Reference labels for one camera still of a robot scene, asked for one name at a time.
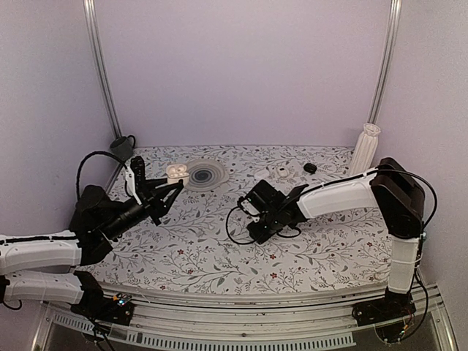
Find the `white earbuds charging case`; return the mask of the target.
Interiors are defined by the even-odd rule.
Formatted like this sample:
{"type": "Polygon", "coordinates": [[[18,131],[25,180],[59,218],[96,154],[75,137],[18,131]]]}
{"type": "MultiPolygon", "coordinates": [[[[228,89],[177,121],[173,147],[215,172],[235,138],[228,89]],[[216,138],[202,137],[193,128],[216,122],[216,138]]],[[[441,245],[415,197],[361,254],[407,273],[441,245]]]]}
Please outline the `white earbuds charging case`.
{"type": "Polygon", "coordinates": [[[167,183],[176,184],[182,181],[182,184],[186,186],[189,182],[189,172],[185,164],[171,164],[166,168],[167,183]]]}

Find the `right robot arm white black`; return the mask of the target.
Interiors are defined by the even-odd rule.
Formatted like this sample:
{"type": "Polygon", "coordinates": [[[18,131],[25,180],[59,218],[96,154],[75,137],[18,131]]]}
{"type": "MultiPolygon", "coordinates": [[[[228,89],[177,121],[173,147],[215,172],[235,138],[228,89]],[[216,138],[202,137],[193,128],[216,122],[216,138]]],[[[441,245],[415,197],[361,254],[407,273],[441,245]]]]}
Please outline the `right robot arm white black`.
{"type": "Polygon", "coordinates": [[[237,207],[252,216],[247,226],[252,242],[263,244],[285,227],[339,211],[378,208],[392,235],[390,273],[382,298],[357,303],[352,316],[359,326],[411,316],[412,283],[422,257],[425,227],[425,187],[430,183],[406,171],[390,157],[363,173],[317,186],[301,185],[288,195],[267,181],[259,181],[237,207]]]}

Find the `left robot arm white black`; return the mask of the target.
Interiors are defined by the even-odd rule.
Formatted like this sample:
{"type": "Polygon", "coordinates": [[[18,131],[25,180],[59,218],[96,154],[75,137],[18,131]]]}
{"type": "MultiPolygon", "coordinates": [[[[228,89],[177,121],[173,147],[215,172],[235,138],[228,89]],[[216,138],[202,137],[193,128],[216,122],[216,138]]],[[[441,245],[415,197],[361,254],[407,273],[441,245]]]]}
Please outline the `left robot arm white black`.
{"type": "Polygon", "coordinates": [[[129,295],[105,296],[84,266],[112,252],[112,243],[145,219],[161,223],[184,189],[183,181],[143,180],[125,202],[111,200],[100,186],[88,185],[75,206],[68,230],[54,234],[1,236],[1,303],[62,302],[91,321],[128,326],[135,305],[129,295]]]}

